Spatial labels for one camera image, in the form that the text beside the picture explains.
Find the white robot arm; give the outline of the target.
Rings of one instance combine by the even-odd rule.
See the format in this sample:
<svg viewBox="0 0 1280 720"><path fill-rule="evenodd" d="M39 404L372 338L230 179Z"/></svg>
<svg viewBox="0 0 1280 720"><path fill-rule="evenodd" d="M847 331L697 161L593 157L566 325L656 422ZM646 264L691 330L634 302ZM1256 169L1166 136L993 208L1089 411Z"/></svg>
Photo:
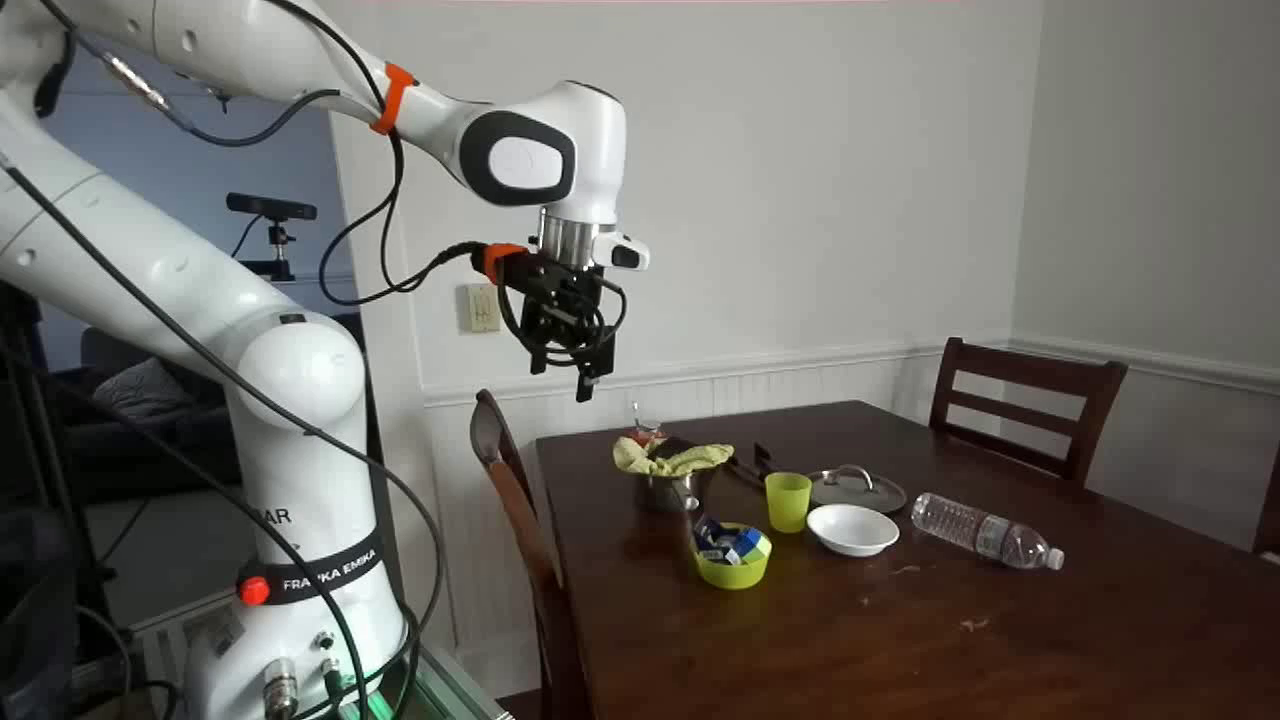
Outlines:
<svg viewBox="0 0 1280 720"><path fill-rule="evenodd" d="M262 591L194 673L194 717L260 720L276 688L357 708L408 642L377 553L360 343L39 129L34 97L84 35L224 97L320 103L408 139L478 200L537 203L551 268L588 281L618 239L622 103L577 79L453 99L360 47L320 0L0 6L0 281L229 395Z"/></svg>

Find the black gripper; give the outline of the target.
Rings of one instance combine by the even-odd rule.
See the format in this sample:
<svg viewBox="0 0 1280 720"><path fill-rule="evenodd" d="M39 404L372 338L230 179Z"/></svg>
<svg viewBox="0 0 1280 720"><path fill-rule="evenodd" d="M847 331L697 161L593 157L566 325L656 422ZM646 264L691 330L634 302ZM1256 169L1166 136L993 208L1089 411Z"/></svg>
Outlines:
<svg viewBox="0 0 1280 720"><path fill-rule="evenodd" d="M599 268L572 268L516 248L501 260L501 318L529 347L530 375L577 368L577 401L593 401L593 375L617 368L618 318L604 318L604 298L622 291Z"/></svg>

